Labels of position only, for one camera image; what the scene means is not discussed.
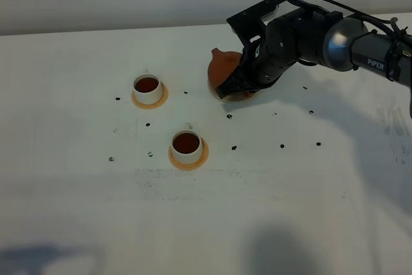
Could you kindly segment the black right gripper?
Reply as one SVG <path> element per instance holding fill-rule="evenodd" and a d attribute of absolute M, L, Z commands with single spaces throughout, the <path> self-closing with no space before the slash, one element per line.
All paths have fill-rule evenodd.
<path fill-rule="evenodd" d="M 250 41 L 238 67 L 216 88 L 219 98 L 269 88 L 297 62 L 321 64 L 322 15 L 294 10 L 266 24 L 263 39 Z"/>

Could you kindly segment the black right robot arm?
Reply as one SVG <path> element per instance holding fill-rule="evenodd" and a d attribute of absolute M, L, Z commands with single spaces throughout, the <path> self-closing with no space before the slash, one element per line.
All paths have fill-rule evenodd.
<path fill-rule="evenodd" d="M 297 62 L 335 71 L 364 68 L 410 88 L 411 36 L 394 19 L 389 30 L 368 31 L 365 23 L 375 21 L 303 9 L 275 18 L 265 26 L 261 40 L 244 46 L 240 63 L 214 91 L 223 99 L 269 88 Z"/>

